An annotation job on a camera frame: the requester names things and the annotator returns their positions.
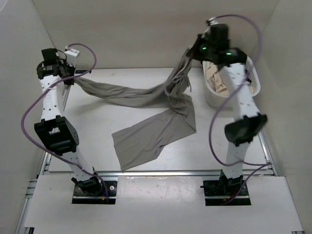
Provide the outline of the grey trousers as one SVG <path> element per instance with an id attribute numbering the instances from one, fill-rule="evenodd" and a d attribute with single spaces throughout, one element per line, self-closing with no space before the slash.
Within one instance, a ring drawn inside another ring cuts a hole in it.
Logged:
<path id="1" fill-rule="evenodd" d="M 85 93 L 112 105 L 131 108 L 168 105 L 166 111 L 112 134 L 122 171 L 157 159 L 165 146 L 196 133 L 195 108 L 192 98 L 185 94 L 191 87 L 188 77 L 191 65 L 192 53 L 186 49 L 166 81 L 149 89 L 75 79 Z"/>

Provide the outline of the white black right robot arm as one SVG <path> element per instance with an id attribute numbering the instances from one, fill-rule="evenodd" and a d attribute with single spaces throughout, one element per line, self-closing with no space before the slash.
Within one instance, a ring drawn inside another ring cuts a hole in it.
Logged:
<path id="1" fill-rule="evenodd" d="M 248 87 L 247 55 L 238 48 L 230 47 L 226 24 L 209 22 L 206 32 L 198 35 L 192 53 L 194 59 L 209 61 L 217 66 L 229 92 L 227 101 L 232 105 L 234 121 L 224 127 L 229 143 L 226 162 L 212 190 L 221 195 L 233 195 L 243 184 L 242 167 L 247 149 L 268 118 L 254 103 Z"/>

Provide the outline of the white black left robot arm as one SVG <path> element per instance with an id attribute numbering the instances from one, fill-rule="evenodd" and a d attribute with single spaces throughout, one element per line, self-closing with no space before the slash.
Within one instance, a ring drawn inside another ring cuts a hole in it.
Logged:
<path id="1" fill-rule="evenodd" d="M 48 48 L 42 50 L 43 62 L 37 67 L 37 75 L 43 91 L 43 108 L 40 122 L 34 129 L 45 148 L 64 159 L 75 173 L 72 181 L 83 192 L 98 195 L 102 183 L 96 177 L 95 169 L 90 166 L 81 154 L 78 145 L 79 137 L 74 126 L 64 115 L 63 92 L 73 80 L 63 78 L 73 76 L 76 70 L 79 51 L 66 49 L 65 57 L 59 56 L 59 50 Z"/>

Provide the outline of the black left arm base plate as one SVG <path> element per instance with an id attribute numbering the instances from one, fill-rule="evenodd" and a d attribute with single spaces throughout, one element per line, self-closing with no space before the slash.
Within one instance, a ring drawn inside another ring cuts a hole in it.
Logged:
<path id="1" fill-rule="evenodd" d="M 94 192 L 84 192 L 78 185 L 75 185 L 72 204 L 96 204 L 96 205 L 115 205 L 117 196 L 117 180 L 105 181 L 108 193 L 100 185 Z"/>

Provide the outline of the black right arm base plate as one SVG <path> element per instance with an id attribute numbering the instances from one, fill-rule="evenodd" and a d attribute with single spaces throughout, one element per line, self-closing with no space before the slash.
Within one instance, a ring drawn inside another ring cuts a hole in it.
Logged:
<path id="1" fill-rule="evenodd" d="M 200 186 L 204 191 L 205 206 L 250 206 L 251 200 L 247 185 L 238 193 L 240 186 L 222 188 L 218 180 L 204 180 Z"/>

